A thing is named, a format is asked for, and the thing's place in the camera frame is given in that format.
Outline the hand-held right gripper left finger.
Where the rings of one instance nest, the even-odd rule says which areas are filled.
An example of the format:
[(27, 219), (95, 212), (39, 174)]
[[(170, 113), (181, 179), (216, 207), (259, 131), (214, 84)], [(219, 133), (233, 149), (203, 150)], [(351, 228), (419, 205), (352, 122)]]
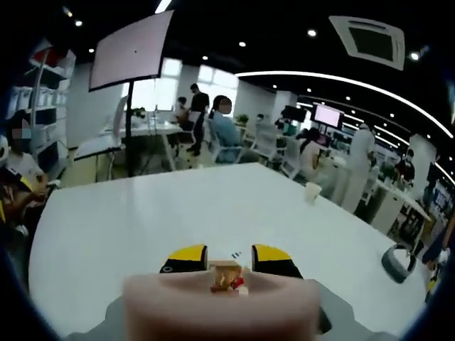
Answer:
[[(207, 246), (193, 245), (174, 251), (160, 269), (160, 274), (205, 271), (207, 265)], [(124, 326), (124, 303), (122, 297), (111, 302), (106, 309), (105, 318), (88, 332), (74, 332), (67, 336), (73, 341), (114, 341), (126, 340)]]

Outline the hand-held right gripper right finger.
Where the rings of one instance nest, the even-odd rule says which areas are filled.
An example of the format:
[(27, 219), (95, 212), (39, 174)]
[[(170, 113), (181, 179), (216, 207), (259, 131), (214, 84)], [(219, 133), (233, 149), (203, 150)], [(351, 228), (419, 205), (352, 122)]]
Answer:
[[(291, 257), (281, 249), (264, 244), (252, 245), (252, 270), (264, 274), (304, 279)], [(353, 308), (345, 300), (317, 283), (321, 295), (320, 333), (355, 333)]]

